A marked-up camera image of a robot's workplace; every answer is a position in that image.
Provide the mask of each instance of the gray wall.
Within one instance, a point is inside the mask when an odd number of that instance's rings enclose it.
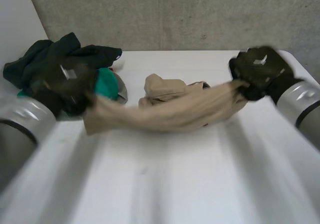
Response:
[[[19,91],[3,78],[5,63],[17,60],[39,39],[47,36],[31,0],[0,0],[0,97]]]
[[[32,0],[48,37],[124,50],[237,50],[269,44],[320,81],[320,0]]]

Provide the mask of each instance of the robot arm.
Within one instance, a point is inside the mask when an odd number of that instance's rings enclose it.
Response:
[[[229,62],[234,79],[249,83],[240,89],[252,101],[265,95],[318,150],[320,150],[320,89],[294,77],[287,62],[272,48],[240,52]]]
[[[0,193],[41,145],[62,109],[79,115],[90,104],[86,94],[93,91],[95,72],[58,58],[31,86],[32,98],[0,100]]]
[[[320,89],[298,82],[280,96],[276,106],[320,150]]]

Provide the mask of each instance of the tan fabric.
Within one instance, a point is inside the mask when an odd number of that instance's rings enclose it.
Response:
[[[176,83],[181,85],[181,92],[186,89],[181,82]],[[244,83],[240,81],[227,82],[209,89],[192,91],[150,108],[126,108],[98,96],[95,106],[88,109],[84,117],[85,128],[88,134],[110,128],[170,132],[194,130],[207,123],[225,120],[242,109],[247,103],[237,92],[237,88],[242,85]]]
[[[195,82],[186,85],[182,80],[164,80],[156,74],[149,75],[144,84],[146,96],[139,100],[139,107],[150,107],[155,104],[172,101],[191,92],[202,91],[204,83],[206,82]]]

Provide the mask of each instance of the cloth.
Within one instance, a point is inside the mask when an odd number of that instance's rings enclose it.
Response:
[[[98,70],[98,76],[95,83],[94,92],[96,95],[105,96],[112,100],[118,98],[118,81],[113,72],[108,68],[101,68]]]
[[[109,68],[101,68],[97,70],[97,80],[95,82],[94,93],[96,95],[107,97],[111,100],[116,100],[118,103],[125,104],[128,101],[127,88],[120,76]],[[27,93],[21,90],[18,97],[30,97]]]
[[[144,85],[146,96],[139,100],[141,108],[168,102],[188,93],[199,92],[210,87],[204,81],[186,85],[182,80],[164,80],[156,74],[149,75],[145,79]]]
[[[88,134],[111,128],[161,132],[191,131],[208,123],[228,119],[241,110],[247,100],[238,92],[238,87],[245,84],[234,80],[208,89],[192,91],[180,98],[148,108],[126,108],[98,96],[95,105],[87,109],[83,120]]]
[[[59,41],[39,40],[35,42],[17,61],[6,63],[3,77],[18,89],[29,92],[32,79],[48,68],[52,56],[70,56],[72,63],[83,63],[91,68],[110,67],[118,59],[121,49],[89,45],[81,48],[74,33],[62,37]]]

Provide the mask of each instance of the white wall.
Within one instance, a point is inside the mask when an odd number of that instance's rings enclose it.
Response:
[[[3,79],[5,63],[17,60],[41,39],[47,35],[31,0],[0,0],[0,96],[18,92]]]

